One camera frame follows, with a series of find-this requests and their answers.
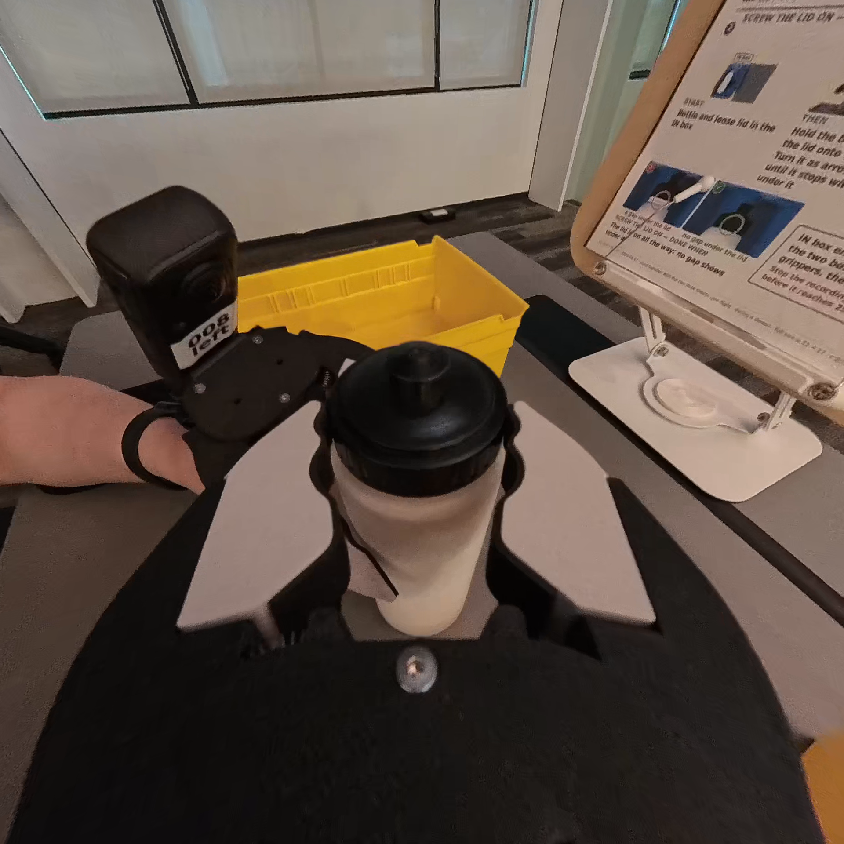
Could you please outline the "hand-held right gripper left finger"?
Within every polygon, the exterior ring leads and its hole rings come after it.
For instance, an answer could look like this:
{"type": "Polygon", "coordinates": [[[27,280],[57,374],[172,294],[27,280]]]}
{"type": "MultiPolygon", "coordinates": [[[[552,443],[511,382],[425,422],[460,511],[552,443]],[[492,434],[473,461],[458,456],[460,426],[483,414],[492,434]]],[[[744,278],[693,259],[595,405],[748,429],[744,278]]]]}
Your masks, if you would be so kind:
{"type": "Polygon", "coordinates": [[[340,610],[349,585],[342,523],[311,470],[321,411],[305,404],[229,470],[179,629],[305,629],[315,612],[340,610]]]}

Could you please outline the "person's left forearm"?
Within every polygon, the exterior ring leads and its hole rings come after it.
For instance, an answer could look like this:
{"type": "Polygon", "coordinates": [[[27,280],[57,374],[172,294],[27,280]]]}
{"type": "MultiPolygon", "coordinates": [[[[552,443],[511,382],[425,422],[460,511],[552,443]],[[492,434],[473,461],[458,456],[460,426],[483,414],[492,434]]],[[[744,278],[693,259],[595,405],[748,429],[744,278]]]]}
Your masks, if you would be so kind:
{"type": "Polygon", "coordinates": [[[121,456],[129,421],[151,405],[67,376],[1,379],[1,484],[139,484],[121,456]]]}

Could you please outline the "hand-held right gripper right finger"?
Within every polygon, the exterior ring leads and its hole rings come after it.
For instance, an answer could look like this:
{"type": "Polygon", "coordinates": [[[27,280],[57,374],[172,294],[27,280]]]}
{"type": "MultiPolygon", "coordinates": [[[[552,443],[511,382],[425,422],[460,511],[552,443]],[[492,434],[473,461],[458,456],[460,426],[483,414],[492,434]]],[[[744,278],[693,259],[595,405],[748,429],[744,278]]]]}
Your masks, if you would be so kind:
{"type": "Polygon", "coordinates": [[[610,479],[575,439],[523,401],[509,408],[487,586],[528,627],[588,619],[651,627],[657,615],[610,479]]]}

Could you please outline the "yellow plastic bin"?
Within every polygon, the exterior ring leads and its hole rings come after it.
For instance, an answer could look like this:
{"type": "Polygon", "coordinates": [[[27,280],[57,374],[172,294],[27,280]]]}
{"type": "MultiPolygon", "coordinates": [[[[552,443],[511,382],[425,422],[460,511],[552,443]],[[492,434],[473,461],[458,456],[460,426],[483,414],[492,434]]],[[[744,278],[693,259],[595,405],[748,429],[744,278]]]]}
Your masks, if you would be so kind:
{"type": "Polygon", "coordinates": [[[528,303],[435,237],[239,278],[238,329],[286,328],[372,350],[422,341],[458,349],[501,375],[528,303]]]}
{"type": "Polygon", "coordinates": [[[801,754],[809,796],[828,843],[843,843],[843,733],[815,740],[801,754]]]}

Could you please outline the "printed instruction sheet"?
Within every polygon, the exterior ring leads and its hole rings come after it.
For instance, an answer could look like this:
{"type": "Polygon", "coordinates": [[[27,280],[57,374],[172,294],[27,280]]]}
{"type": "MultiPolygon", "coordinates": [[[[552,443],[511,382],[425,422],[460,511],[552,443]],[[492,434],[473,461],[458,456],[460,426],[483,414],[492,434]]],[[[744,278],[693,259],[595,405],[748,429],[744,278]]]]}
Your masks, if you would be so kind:
{"type": "Polygon", "coordinates": [[[587,245],[842,381],[842,2],[725,2],[587,245]]]}

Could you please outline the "large window with blinds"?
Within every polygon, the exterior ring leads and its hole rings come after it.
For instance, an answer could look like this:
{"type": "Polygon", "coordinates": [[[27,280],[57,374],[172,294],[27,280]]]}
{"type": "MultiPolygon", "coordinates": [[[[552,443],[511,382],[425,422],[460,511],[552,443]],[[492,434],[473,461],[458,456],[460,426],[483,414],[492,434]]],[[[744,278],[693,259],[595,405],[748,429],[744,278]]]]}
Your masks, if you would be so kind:
{"type": "Polygon", "coordinates": [[[2,1],[2,68],[46,119],[510,88],[536,6],[2,1]]]}

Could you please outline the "white plastic bottle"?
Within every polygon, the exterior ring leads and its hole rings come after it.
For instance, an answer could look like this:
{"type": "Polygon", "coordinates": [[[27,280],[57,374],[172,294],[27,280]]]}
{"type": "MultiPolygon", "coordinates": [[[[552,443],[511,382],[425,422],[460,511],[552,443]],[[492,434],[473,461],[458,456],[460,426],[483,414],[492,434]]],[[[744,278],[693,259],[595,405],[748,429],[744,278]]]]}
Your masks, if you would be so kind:
{"type": "Polygon", "coordinates": [[[361,563],[355,592],[375,598],[386,623],[411,637],[431,637],[462,612],[501,489],[505,451],[477,479],[444,495],[409,498],[357,479],[331,447],[334,500],[361,563]]]}

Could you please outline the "black bottle lid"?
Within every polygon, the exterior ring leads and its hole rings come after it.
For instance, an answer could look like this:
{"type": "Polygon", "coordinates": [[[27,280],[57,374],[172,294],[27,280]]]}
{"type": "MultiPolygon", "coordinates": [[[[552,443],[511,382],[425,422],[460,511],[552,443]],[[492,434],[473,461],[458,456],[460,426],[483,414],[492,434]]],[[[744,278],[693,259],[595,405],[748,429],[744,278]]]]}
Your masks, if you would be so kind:
{"type": "Polygon", "coordinates": [[[345,469],[374,491],[405,498],[480,479],[500,454],[508,416],[505,388],[489,366],[422,341],[352,364],[325,409],[345,469]]]}

